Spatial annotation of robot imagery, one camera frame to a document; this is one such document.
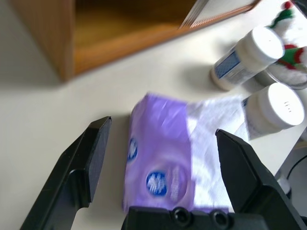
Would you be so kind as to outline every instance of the wooden shelf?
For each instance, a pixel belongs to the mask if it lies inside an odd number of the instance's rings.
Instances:
[[[179,3],[177,0],[77,0],[75,73],[100,65],[102,59],[106,63],[132,50],[143,49],[142,43],[177,30],[195,0]]]
[[[206,19],[192,28],[180,27],[195,1],[11,0],[64,81],[251,10],[259,2],[250,4],[251,0],[240,0],[247,5]]]

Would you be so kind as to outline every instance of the blue label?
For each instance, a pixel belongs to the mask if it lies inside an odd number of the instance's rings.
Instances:
[[[137,155],[138,155],[138,142],[136,141],[135,138],[131,138],[127,161],[135,159]]]
[[[150,173],[146,179],[146,186],[154,196],[165,196],[167,192],[165,173]]]
[[[230,72],[235,66],[240,63],[240,59],[238,58],[236,52],[232,52],[224,61],[222,61],[216,68],[215,74],[220,79],[225,74]]]

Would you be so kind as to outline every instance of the pill bottle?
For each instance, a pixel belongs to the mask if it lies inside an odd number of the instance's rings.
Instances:
[[[288,86],[274,83],[243,101],[250,139],[301,124],[303,104]]]
[[[213,65],[210,76],[217,86],[229,91],[283,55],[284,46],[279,36],[268,27],[256,27]]]

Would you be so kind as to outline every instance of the logo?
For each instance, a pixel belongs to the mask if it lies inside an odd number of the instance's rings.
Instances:
[[[138,155],[138,142],[136,141],[135,138],[131,138],[127,161],[135,159],[136,155]]]
[[[167,192],[166,178],[163,172],[152,172],[146,179],[147,189],[154,196],[165,196]]]

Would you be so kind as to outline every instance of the white table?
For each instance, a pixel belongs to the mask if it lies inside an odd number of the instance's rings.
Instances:
[[[127,153],[128,115],[148,92],[198,101],[231,94],[248,96],[255,82],[225,93],[208,71],[238,39],[267,25],[281,0],[88,72],[61,84],[27,30],[0,1],[0,229],[18,229],[61,153],[95,119],[111,115],[107,152],[89,209],[77,213],[73,230],[119,230]],[[300,92],[307,104],[307,93]],[[307,126],[251,142],[276,173]]]

